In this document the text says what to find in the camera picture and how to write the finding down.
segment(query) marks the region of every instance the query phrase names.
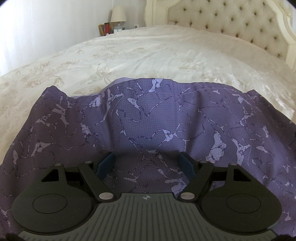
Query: purple patterned cloth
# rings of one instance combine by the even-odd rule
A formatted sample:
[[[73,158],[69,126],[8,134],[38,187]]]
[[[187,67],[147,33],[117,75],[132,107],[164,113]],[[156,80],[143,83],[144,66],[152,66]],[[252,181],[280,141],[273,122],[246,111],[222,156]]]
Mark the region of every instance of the purple patterned cloth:
[[[105,183],[115,195],[178,194],[188,183],[177,165],[180,151],[215,166],[237,162],[281,201],[274,231],[295,236],[295,131],[256,91],[223,84],[137,79],[76,99],[49,87],[0,166],[0,237],[18,233],[11,204],[45,169],[96,161],[108,151],[116,162]]]

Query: picture frame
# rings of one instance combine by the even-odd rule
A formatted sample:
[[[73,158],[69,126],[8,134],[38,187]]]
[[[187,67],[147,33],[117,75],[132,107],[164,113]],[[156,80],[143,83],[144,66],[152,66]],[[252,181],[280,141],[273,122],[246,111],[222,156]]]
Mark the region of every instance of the picture frame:
[[[99,31],[101,36],[105,36],[105,24],[100,24],[99,25]]]

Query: gray ribbed surface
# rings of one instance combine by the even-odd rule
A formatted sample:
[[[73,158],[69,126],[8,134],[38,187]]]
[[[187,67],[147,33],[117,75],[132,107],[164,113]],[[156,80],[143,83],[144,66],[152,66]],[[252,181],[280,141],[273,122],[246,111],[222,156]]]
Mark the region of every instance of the gray ribbed surface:
[[[252,236],[228,234],[211,226],[194,204],[177,201],[172,194],[122,194],[100,204],[81,227],[54,236],[22,231],[27,241],[270,241],[272,231]]]

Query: white wall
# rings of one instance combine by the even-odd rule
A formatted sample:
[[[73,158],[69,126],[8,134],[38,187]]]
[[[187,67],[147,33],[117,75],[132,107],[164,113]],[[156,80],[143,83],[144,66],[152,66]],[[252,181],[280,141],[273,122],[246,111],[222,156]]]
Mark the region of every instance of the white wall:
[[[0,7],[0,76],[99,36],[112,0],[7,0]]]
[[[126,13],[126,22],[121,24],[126,29],[132,29],[135,24],[145,27],[144,10],[146,0],[114,0],[114,6],[123,6]]]

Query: table lamp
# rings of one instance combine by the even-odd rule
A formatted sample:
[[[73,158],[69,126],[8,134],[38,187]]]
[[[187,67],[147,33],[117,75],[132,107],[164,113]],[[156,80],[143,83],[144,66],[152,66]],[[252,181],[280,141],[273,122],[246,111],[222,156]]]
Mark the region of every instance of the table lamp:
[[[116,28],[120,28],[120,22],[126,22],[126,14],[124,13],[124,8],[122,6],[113,7],[111,22],[118,22]]]

